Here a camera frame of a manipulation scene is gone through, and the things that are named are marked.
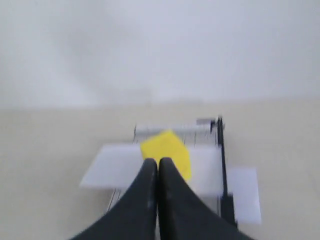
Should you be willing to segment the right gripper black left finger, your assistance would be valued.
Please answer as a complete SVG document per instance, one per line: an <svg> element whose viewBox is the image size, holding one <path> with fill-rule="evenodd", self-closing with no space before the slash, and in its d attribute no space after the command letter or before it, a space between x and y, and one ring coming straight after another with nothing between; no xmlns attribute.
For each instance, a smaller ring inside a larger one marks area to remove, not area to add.
<svg viewBox="0 0 320 240"><path fill-rule="evenodd" d="M148 158L130 187L99 220L74 240L154 240L157 219L158 168Z"/></svg>

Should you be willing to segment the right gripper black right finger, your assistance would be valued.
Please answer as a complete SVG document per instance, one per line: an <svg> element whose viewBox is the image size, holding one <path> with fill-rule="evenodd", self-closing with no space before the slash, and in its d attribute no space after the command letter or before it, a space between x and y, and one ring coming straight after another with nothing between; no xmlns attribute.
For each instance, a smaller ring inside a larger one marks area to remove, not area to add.
<svg viewBox="0 0 320 240"><path fill-rule="evenodd" d="M162 240L250 240L192 191L171 158L158 169L158 221Z"/></svg>

